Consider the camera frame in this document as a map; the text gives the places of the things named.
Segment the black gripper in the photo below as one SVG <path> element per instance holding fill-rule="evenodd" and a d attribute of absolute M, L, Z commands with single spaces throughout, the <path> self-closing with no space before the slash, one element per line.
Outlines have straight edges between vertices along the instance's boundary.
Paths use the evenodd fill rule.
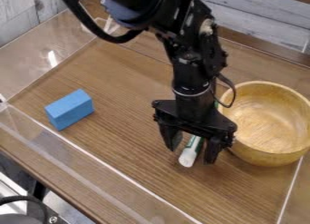
<path fill-rule="evenodd" d="M 174 100 L 155 100 L 151 104 L 154 121 L 159 124 L 165 145 L 176 151 L 184 131 L 208 139 L 204 163 L 214 164 L 222 147 L 233 146 L 237 124 L 216 108 L 214 89 Z"/>

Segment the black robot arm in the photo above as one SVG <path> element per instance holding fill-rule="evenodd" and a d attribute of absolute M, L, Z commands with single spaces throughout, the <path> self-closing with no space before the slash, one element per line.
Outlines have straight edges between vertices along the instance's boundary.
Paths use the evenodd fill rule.
<path fill-rule="evenodd" d="M 233 146 L 238 125 L 220 112 L 217 83 L 234 83 L 224 76 L 228 52 L 218 39 L 212 8 L 201 0 L 105 0 L 111 18 L 127 29 L 119 36 L 98 26 L 79 0 L 62 0 L 98 38 L 123 44 L 150 31 L 163 44 L 174 67 L 173 100 L 153 102 L 154 121 L 166 147 L 176 150 L 184 134 L 208 141 L 204 161 L 213 164 Z"/>

